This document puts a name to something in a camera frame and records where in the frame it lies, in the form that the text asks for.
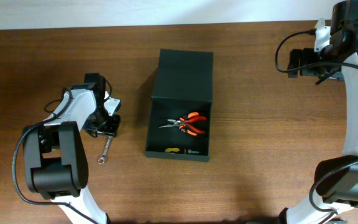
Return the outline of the silver combination wrench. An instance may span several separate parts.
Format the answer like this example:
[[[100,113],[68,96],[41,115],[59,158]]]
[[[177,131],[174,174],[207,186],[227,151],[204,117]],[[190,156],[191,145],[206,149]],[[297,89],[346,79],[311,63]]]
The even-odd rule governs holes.
[[[100,158],[98,159],[99,165],[103,165],[106,162],[107,154],[108,154],[108,151],[109,151],[109,148],[110,148],[110,145],[111,145],[111,142],[113,139],[114,139],[113,136],[107,137],[103,152],[102,152]]]

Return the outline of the orange black needle-nose pliers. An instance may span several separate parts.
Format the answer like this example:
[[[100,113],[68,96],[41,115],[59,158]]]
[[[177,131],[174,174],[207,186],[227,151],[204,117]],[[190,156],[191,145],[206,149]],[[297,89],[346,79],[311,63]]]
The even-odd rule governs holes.
[[[169,124],[160,126],[160,128],[177,127],[181,132],[189,134],[191,136],[202,136],[206,134],[206,131],[198,129],[192,124],[198,121],[207,120],[207,117],[202,113],[192,112],[180,117],[179,119],[167,119]]]

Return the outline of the red handled cutting pliers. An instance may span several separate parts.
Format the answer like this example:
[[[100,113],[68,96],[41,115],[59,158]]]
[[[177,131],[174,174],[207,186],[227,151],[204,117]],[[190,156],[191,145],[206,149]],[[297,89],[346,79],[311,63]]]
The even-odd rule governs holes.
[[[200,126],[207,121],[207,117],[203,113],[191,112],[180,118],[179,130],[191,136],[201,136],[206,134],[205,130]]]

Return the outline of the yellow black screwdriver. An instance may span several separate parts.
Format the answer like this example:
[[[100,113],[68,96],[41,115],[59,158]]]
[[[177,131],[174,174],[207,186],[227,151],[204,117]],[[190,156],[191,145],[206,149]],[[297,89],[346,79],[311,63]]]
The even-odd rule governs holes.
[[[180,149],[180,148],[166,148],[165,153],[174,153],[174,154],[191,154],[191,155],[198,155],[200,154],[199,151],[194,151],[191,149]]]

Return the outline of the dark green hinged box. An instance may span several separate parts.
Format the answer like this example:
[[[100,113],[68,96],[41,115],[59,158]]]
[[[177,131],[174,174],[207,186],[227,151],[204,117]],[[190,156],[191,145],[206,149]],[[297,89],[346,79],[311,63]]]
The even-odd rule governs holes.
[[[213,104],[213,58],[211,52],[162,49],[151,94],[152,106],[145,155],[149,158],[209,161],[209,131]],[[200,126],[206,134],[191,136],[177,127],[160,128],[167,119],[191,112],[203,113]],[[191,149],[198,155],[165,153],[166,148]]]

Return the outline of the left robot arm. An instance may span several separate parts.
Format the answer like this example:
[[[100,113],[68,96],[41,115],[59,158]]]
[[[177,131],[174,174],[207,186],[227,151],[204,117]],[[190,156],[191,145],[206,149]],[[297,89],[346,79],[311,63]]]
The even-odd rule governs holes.
[[[89,168],[80,132],[106,136],[103,164],[117,135],[121,106],[111,84],[99,73],[63,88],[58,106],[47,119],[24,128],[17,147],[23,148],[28,189],[43,197],[41,205],[59,206],[72,223],[109,223],[88,188]]]

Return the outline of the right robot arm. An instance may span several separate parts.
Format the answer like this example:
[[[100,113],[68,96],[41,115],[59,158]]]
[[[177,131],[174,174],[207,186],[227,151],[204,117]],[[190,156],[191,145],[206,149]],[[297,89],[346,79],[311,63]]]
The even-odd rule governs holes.
[[[358,0],[335,4],[330,25],[319,20],[309,34],[314,47],[292,50],[285,72],[345,83],[346,138],[342,156],[318,164],[308,195],[283,209],[278,223],[336,223],[339,214],[358,208]]]

